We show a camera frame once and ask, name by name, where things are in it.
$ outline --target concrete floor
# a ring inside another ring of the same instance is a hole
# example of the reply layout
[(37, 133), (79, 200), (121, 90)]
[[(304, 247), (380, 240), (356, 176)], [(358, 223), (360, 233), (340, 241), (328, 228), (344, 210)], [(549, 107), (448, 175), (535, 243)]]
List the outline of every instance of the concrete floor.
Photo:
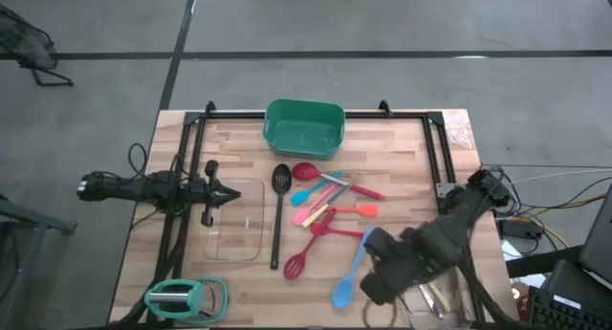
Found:
[[(186, 0), (0, 3), (46, 30), (62, 53), (109, 53), (171, 52)], [(606, 0), (197, 0), (186, 51), (612, 49), (611, 22)], [(149, 143), (169, 65), (60, 61), (57, 70), (76, 86), (45, 89), (0, 61), (0, 192), (79, 222), (73, 237), (46, 239), (23, 328), (106, 321), (134, 205), (80, 202), (76, 186), (94, 169), (129, 174), (126, 150)], [(214, 100), (260, 109), (298, 98), (468, 108), (483, 163), (512, 165), (508, 173), (522, 179), (581, 169), (559, 165), (612, 166), (611, 74), (610, 58), (183, 61), (169, 107)], [(605, 175), (517, 188), (525, 203), (556, 204)], [(597, 208), (542, 220), (577, 245)], [(550, 249), (542, 242), (541, 251)]]

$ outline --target wooden table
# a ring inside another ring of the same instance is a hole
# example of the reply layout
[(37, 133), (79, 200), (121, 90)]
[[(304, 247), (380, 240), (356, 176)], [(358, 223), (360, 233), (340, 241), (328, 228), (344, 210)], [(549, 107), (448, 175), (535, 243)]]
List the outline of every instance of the wooden table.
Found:
[[(160, 113), (147, 171), (168, 169), (178, 150), (184, 114), (183, 111)], [(466, 110), (448, 110), (444, 111), (444, 115), (457, 179), (460, 183), (465, 183), (480, 166), (468, 113)], [(261, 125), (261, 120), (207, 120), (203, 153), (200, 157), (201, 175), (204, 175), (206, 161), (214, 159), (219, 162), (218, 177), (222, 182), (227, 179), (250, 178), (259, 179), (263, 183), (265, 196), (263, 201), (260, 201), (263, 205), (259, 205), (263, 208), (263, 224), (256, 222), (256, 214), (251, 220), (255, 229), (259, 225), (263, 228), (259, 255), (253, 260), (240, 261), (207, 258), (205, 250), (210, 251), (210, 247), (207, 248), (207, 245), (210, 245), (208, 237), (214, 234), (208, 234), (209, 229), (200, 224), (200, 214), (204, 207), (197, 205), (193, 207), (189, 225), (183, 277), (220, 277), (228, 283), (229, 308), (219, 326), (363, 326), (361, 310), (366, 295), (359, 287), (355, 289), (350, 307), (338, 310), (330, 303), (331, 291), (336, 282), (350, 269), (359, 244), (358, 239), (335, 234), (325, 235), (309, 252), (306, 268), (298, 279), (288, 281), (282, 275), (284, 262), (300, 252), (311, 237), (309, 231), (291, 223), (291, 216), (296, 209), (290, 205), (289, 196), (300, 189), (313, 186), (318, 181), (294, 180), (283, 206), (280, 269), (270, 270), (276, 206), (276, 194), (271, 185), (272, 171), (279, 163), (293, 166), (303, 160), (274, 156), (262, 138)], [(433, 130), (433, 137), (437, 139), (435, 128)], [(186, 155), (191, 157), (189, 149)], [(439, 150), (437, 157), (439, 166), (443, 168)], [(371, 222), (392, 234), (398, 234), (407, 226), (417, 227), (436, 215), (423, 124), (420, 121), (347, 120), (344, 143), (337, 156), (328, 162), (313, 163), (323, 171), (342, 171), (346, 180), (385, 195), (384, 201), (376, 202), (380, 214)], [(314, 199), (315, 197), (311, 196), (309, 202)], [(348, 207), (364, 203), (372, 203), (372, 200), (351, 191), (339, 198), (337, 206)], [(152, 210), (152, 206), (139, 205), (134, 221)], [(357, 214), (339, 213), (332, 226), (362, 230), (368, 221), (370, 220)], [(163, 217), (156, 215), (132, 230), (110, 320), (120, 319), (141, 296), (151, 280), (163, 222)], [(239, 242), (226, 242), (224, 249), (233, 248), (236, 253), (236, 248), (242, 248), (243, 252), (238, 251), (238, 256), (242, 258), (251, 256), (258, 250), (259, 241), (256, 238), (251, 237), (246, 244), (244, 241)], [(471, 248), (479, 278), (502, 309), (516, 318), (510, 282), (490, 214), (486, 214), (478, 222), (473, 232)], [(364, 259), (358, 271), (358, 278), (361, 279), (370, 268), (371, 262)], [(468, 292), (463, 277), (460, 274), (459, 276), (462, 282), (460, 294), (450, 290), (447, 276), (440, 277), (435, 283), (448, 298), (455, 300), (456, 310), (461, 304), (461, 297), (469, 317), (472, 313), (470, 302), (466, 301), (469, 299)], [(440, 325), (429, 313), (418, 289), (407, 291), (405, 298), (413, 312), (412, 321), (417, 328)], [(390, 307), (373, 307), (369, 313), (370, 323), (373, 326), (387, 325), (390, 310)], [(401, 307), (398, 311), (395, 325), (404, 326), (405, 312)], [(455, 322), (457, 312), (451, 313), (442, 321)]]

